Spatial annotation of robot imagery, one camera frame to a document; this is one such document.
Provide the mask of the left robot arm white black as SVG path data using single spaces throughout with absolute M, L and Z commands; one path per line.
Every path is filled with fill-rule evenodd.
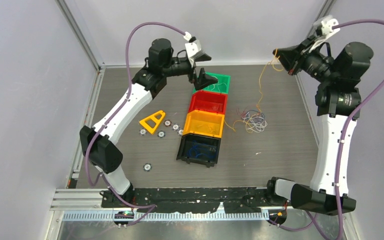
M 166 38 L 155 39 L 148 50 L 145 65 L 132 78 L 127 92 L 93 126 L 83 126 L 79 132 L 82 153 L 87 162 L 95 166 L 112 187 L 114 200 L 121 207 L 133 202 L 133 185 L 123 169 L 123 154 L 118 143 L 126 127 L 166 86 L 168 77 L 187 76 L 196 90 L 202 90 L 217 79 L 205 70 L 196 72 L 196 62 L 210 61 L 199 40 L 193 37 L 185 44 L 185 56 L 173 56 L 174 49 Z

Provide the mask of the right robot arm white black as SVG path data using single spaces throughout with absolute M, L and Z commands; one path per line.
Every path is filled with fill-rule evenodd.
M 322 138 L 310 184 L 272 177 L 265 198 L 271 205 L 290 202 L 295 209 L 336 216 L 354 211 L 357 204 L 349 197 L 348 159 L 362 103 L 357 85 L 369 69 L 374 52 L 357 41 L 348 43 L 337 57 L 331 52 L 322 54 L 321 48 L 311 36 L 298 45 L 273 51 L 289 75 L 304 71 L 318 81 L 314 98 Z

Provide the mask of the green plastic bin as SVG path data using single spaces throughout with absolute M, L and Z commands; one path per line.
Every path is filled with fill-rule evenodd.
M 202 89 L 202 91 L 220 93 L 220 94 L 226 94 L 226 95 L 229 93 L 229 87 L 230 87 L 230 81 L 231 81 L 230 75 L 212 73 L 212 72 L 207 72 L 207 74 L 209 76 L 217 78 L 217 83 L 205 87 L 204 89 Z

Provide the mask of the red plastic bin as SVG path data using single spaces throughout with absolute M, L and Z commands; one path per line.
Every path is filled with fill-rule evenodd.
M 192 94 L 188 113 L 199 110 L 224 115 L 227 101 L 227 94 L 200 90 Z

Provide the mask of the yellow plastic bin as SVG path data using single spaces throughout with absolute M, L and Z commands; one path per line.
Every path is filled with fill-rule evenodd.
M 183 135 L 196 134 L 221 138 L 224 128 L 224 114 L 194 110 L 186 116 Z

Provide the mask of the round disc middle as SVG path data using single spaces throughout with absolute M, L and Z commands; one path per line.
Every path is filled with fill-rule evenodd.
M 173 124 L 171 128 L 176 132 L 180 129 L 178 124 Z

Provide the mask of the round disc red centre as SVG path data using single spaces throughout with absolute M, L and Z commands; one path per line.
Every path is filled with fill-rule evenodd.
M 166 127 L 170 127 L 170 126 L 172 125 L 172 122 L 171 122 L 170 120 L 165 120 L 165 121 L 164 121 L 164 125 L 165 125 Z

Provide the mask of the round disc beside bin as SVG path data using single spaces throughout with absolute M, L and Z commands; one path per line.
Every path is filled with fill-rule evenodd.
M 182 136 L 182 135 L 183 135 L 183 132 L 184 132 L 184 130 L 183 130 L 183 129 L 180 129 L 177 133 L 178 133 L 178 135 Z

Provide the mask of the round disc lower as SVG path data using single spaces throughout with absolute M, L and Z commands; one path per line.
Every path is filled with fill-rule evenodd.
M 158 136 L 159 138 L 164 138 L 164 137 L 166 136 L 166 133 L 165 133 L 164 131 L 159 131 L 158 134 L 157 134 L 157 136 Z

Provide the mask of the black plastic bin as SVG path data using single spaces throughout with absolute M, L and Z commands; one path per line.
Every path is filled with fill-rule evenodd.
M 189 133 L 180 140 L 176 160 L 214 167 L 218 163 L 221 138 Z

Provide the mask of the round disc left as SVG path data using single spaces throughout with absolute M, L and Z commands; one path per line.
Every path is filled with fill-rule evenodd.
M 146 129 L 141 129 L 141 130 L 139 131 L 139 134 L 140 134 L 141 136 L 144 136 L 144 135 L 147 134 L 147 130 L 146 130 Z

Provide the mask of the lone round disc front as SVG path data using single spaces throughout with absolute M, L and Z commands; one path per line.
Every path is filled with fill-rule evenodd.
M 143 166 L 143 170 L 146 171 L 146 172 L 149 172 L 152 170 L 152 165 L 150 163 L 146 163 L 144 166 Z

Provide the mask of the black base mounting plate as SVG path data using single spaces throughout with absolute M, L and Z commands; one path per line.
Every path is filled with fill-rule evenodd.
M 228 214 L 257 213 L 262 207 L 292 206 L 285 198 L 268 193 L 266 187 L 188 187 L 136 188 L 123 199 L 146 213 L 147 206 L 155 205 L 153 213 L 214 213 L 219 206 Z

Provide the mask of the aluminium frame rail front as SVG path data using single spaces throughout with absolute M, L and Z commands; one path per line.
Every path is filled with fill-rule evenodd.
M 113 221 L 117 225 L 129 222 L 187 222 L 187 221 L 259 221 L 275 219 L 278 213 L 284 211 L 282 206 L 258 206 L 257 210 L 245 210 L 242 205 L 239 212 L 228 212 L 227 204 L 216 202 L 216 206 L 209 210 L 198 212 L 188 210 L 181 213 L 178 210 L 162 212 L 154 208 L 151 212 L 145 208 L 144 212 L 137 208 L 103 207 L 104 189 L 58 189 L 55 191 L 51 207 L 52 211 L 62 211 L 63 221 Z

